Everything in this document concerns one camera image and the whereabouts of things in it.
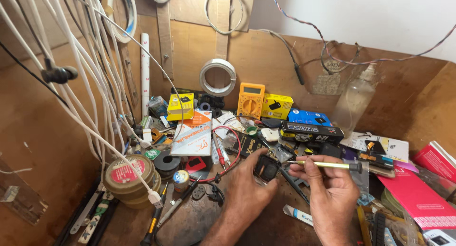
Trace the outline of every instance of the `green sticker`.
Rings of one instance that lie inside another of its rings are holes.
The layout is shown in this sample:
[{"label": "green sticker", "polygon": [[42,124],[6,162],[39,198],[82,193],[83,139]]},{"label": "green sticker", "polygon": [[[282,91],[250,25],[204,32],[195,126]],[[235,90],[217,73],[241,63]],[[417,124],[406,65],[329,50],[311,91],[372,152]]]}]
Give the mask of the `green sticker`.
[{"label": "green sticker", "polygon": [[151,161],[154,160],[158,154],[160,153],[159,150],[151,149],[144,153],[144,156],[148,157]]}]

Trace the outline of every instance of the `precision screwdriver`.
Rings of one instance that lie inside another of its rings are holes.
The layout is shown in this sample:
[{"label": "precision screwdriver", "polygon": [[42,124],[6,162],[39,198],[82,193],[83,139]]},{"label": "precision screwdriver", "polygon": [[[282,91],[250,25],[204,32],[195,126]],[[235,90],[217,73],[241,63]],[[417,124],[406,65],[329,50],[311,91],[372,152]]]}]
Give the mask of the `precision screwdriver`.
[{"label": "precision screwdriver", "polygon": [[[163,206],[165,206],[165,200],[166,200],[166,189],[168,188],[168,182],[165,185],[165,188],[162,191],[161,194],[161,199],[160,201],[162,202]],[[145,234],[144,239],[140,242],[141,246],[151,246],[152,245],[152,236],[155,228],[155,224],[157,223],[157,220],[160,218],[160,215],[162,214],[163,208],[156,208],[154,214],[152,215],[152,222],[151,226],[149,227],[149,231],[147,234]]]},{"label": "precision screwdriver", "polygon": [[[287,161],[288,163],[300,164],[304,165],[305,161]],[[357,171],[358,173],[362,173],[362,164],[361,162],[353,163],[353,164],[342,164],[342,163],[330,163],[330,162],[314,162],[315,165],[318,167],[334,167],[334,168],[343,168],[348,169],[350,171]]]},{"label": "precision screwdriver", "polygon": [[222,154],[222,150],[220,150],[220,144],[217,140],[217,135],[215,134],[215,132],[212,132],[212,136],[214,137],[213,140],[215,144],[215,149],[217,150],[217,154],[219,156],[218,160],[220,161],[220,164],[223,166],[223,169],[226,171],[227,169],[225,168],[225,157]]},{"label": "precision screwdriver", "polygon": [[182,201],[184,201],[184,199],[191,192],[193,192],[193,190],[197,187],[198,181],[200,180],[200,178],[201,178],[201,176],[197,180],[195,180],[193,183],[191,183],[191,185],[188,186],[187,190],[185,190],[185,192],[179,197],[179,199],[176,201],[176,203],[174,203],[174,205],[170,208],[170,210],[168,210],[168,212],[162,217],[162,219],[160,219],[160,221],[157,224],[157,228],[159,228],[163,224],[163,222],[165,222],[171,216],[171,214],[174,212],[174,210],[177,207],[179,207],[180,203],[182,203]]}]

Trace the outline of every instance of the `white pvc pipe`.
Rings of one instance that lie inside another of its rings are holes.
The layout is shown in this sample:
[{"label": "white pvc pipe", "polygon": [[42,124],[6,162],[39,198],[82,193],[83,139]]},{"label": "white pvc pipe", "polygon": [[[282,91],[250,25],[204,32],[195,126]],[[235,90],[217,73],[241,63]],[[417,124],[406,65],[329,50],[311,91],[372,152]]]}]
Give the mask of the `white pvc pipe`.
[{"label": "white pvc pipe", "polygon": [[[149,51],[149,34],[141,33],[141,45]],[[141,113],[142,117],[149,116],[149,63],[150,57],[144,49],[141,49]]]}]

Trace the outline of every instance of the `yellow multimeter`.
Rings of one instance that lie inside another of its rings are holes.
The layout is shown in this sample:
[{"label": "yellow multimeter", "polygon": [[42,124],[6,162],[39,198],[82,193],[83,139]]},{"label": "yellow multimeter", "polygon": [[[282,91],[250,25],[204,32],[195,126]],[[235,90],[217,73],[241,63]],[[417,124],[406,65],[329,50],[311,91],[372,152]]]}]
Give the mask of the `yellow multimeter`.
[{"label": "yellow multimeter", "polygon": [[238,115],[253,116],[259,119],[264,96],[265,85],[242,82],[237,106]]}]

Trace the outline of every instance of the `plastic bottle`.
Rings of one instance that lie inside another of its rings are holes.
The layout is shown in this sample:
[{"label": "plastic bottle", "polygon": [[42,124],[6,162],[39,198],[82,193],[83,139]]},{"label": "plastic bottle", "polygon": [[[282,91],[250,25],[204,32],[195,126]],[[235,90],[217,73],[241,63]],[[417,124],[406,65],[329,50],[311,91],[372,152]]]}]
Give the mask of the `plastic bottle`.
[{"label": "plastic bottle", "polygon": [[335,127],[342,129],[345,138],[351,135],[375,94],[374,77],[375,63],[372,63],[358,79],[348,83],[329,118]]}]

